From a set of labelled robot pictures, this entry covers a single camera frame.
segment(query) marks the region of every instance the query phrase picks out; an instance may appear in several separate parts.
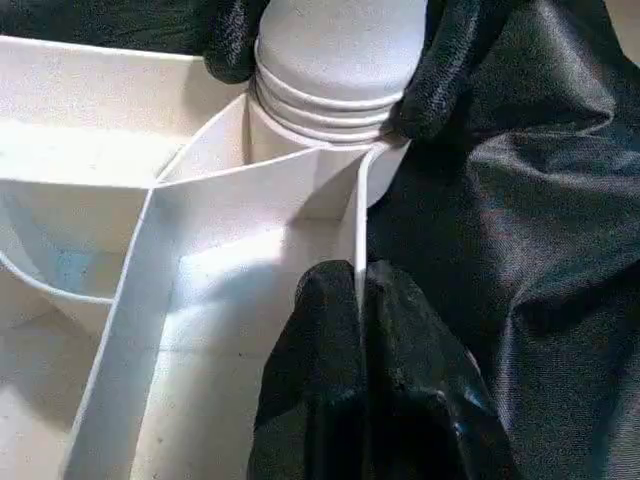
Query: white tray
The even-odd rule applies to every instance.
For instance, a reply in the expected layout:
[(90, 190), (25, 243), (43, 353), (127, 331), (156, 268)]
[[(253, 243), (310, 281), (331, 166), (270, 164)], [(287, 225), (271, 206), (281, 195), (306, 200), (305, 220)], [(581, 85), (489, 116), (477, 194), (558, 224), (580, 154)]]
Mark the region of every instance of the white tray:
[(199, 58), (0, 61), (0, 477), (243, 478), (297, 281), (347, 259), (361, 291), (406, 142), (311, 142)]

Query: black fabric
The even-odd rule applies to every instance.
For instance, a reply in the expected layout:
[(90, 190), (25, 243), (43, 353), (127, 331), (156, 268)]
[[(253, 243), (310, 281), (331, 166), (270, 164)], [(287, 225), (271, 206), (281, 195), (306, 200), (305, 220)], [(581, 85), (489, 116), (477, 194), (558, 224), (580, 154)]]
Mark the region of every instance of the black fabric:
[(531, 479), (640, 478), (640, 74), (601, 11), (515, 9), (369, 215)]
[[(469, 77), (492, 49), (505, 22), (514, 11), (531, 3), (531, 0), (429, 1), (422, 58), (393, 119), (395, 129), (414, 139), (436, 136), (449, 120), (459, 97), (467, 91)], [(614, 38), (601, 0), (556, 0), (554, 4), (570, 7), (580, 22), (589, 24), (603, 38)], [(511, 48), (505, 61), (516, 60), (511, 57), (526, 48), (526, 44)]]
[(408, 275), (326, 262), (300, 280), (269, 357), (251, 479), (520, 478), (473, 358)]

